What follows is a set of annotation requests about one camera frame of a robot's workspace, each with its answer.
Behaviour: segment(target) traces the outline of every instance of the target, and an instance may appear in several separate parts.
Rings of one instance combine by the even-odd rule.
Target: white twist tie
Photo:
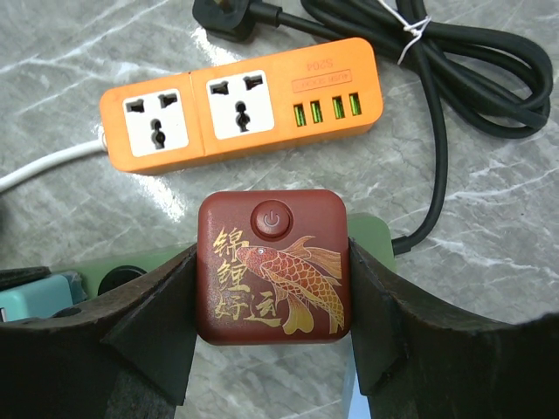
[[[404,47],[402,53],[400,54],[400,59],[397,62],[397,64],[400,65],[402,64],[402,61],[404,61],[405,54],[423,36],[423,32],[425,31],[425,28],[427,28],[427,25],[430,23],[431,17],[427,16],[425,17],[425,19],[420,20],[415,24],[410,24],[407,20],[404,19],[402,15],[392,9],[384,0],[377,0],[377,2],[379,2],[381,6],[384,7],[384,9],[386,9],[393,17],[398,20],[398,22],[402,24],[402,26],[404,27],[404,32],[409,32],[413,36],[413,39]]]

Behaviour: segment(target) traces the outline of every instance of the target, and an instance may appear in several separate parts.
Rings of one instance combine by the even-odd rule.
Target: black power plug
[[[211,35],[246,41],[257,22],[278,27],[281,7],[262,0],[195,0],[192,15]]]

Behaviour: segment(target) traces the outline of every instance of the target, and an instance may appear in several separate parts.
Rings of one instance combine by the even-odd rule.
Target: power button
[[[280,201],[265,201],[252,212],[252,228],[265,238],[281,237],[289,231],[291,211]]]

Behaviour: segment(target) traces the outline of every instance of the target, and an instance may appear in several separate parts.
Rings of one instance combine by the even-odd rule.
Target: green power strip
[[[396,271],[390,231],[386,223],[375,216],[354,215],[348,218],[349,236],[389,269]],[[97,297],[100,282],[112,269],[132,265],[144,271],[153,271],[192,244],[178,244],[165,249],[135,253],[114,258],[92,260],[81,264],[53,267],[53,272],[77,271],[84,281],[87,296]]]

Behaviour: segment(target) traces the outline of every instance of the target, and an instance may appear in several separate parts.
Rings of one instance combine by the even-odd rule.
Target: power cord
[[[57,151],[33,161],[15,172],[0,178],[0,194],[41,172],[86,155],[107,151],[104,139],[84,142],[76,146]]]
[[[192,12],[209,33],[232,41],[246,40],[255,24],[262,23],[284,25],[329,40],[365,38],[376,54],[393,61],[398,61],[404,48],[411,44],[402,65],[419,76],[424,88],[435,140],[435,182],[424,221],[409,236],[392,240],[396,255],[410,251],[424,240],[443,209],[448,144],[441,98],[469,124],[499,138],[528,137],[548,121],[553,68],[548,54],[529,39],[504,31],[432,21],[421,28],[418,37],[411,28],[428,21],[422,0],[396,1],[397,9],[393,11],[410,24],[407,31],[403,21],[386,10],[384,1],[300,2],[316,22],[290,15],[281,7],[260,0],[196,0]],[[522,98],[447,54],[496,65],[521,80],[531,94]]]

